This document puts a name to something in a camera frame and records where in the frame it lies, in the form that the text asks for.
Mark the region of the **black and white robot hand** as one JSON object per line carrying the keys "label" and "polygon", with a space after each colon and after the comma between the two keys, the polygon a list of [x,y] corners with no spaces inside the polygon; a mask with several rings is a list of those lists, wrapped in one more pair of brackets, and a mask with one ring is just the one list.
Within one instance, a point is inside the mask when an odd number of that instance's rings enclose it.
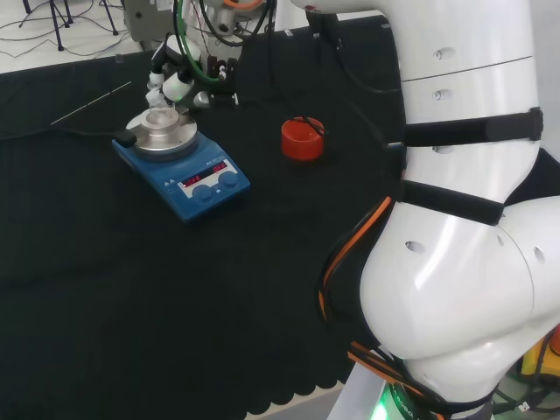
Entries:
{"label": "black and white robot hand", "polygon": [[169,34],[151,57],[146,101],[152,108],[237,107],[240,57],[224,45]]}

